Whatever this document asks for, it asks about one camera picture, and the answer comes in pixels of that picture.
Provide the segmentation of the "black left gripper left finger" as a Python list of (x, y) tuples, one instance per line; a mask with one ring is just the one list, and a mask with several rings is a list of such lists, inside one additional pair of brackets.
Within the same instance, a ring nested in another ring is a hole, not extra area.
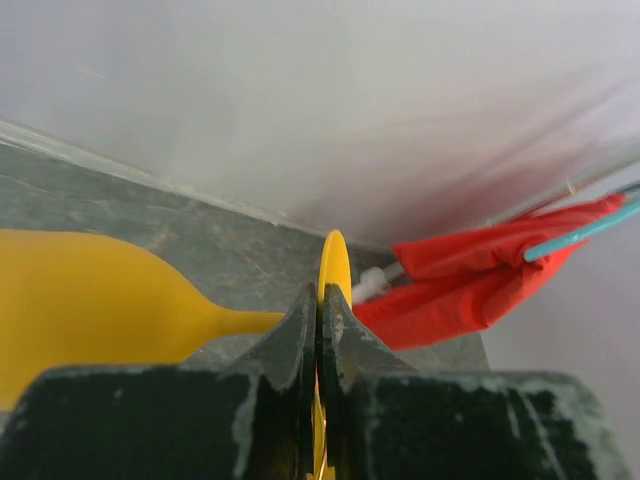
[(303, 479), (313, 469), (316, 290), (234, 362), (57, 368), (1, 437), (5, 479)]

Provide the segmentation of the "orange plastic goblet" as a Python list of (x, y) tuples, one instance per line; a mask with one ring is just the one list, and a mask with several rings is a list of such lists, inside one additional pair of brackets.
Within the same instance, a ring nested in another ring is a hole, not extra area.
[[(11, 416), (29, 386), (57, 368), (228, 365), (291, 305), (282, 313), (221, 307), (158, 256), (112, 237), (3, 230), (1, 406)], [(315, 331), (314, 463), (303, 479), (332, 479), (316, 357)]]

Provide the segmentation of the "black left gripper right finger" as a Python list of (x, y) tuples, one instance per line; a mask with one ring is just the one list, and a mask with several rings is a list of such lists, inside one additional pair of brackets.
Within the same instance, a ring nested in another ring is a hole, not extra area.
[(604, 410), (557, 372), (421, 373), (323, 302), (328, 462), (340, 479), (628, 479)]

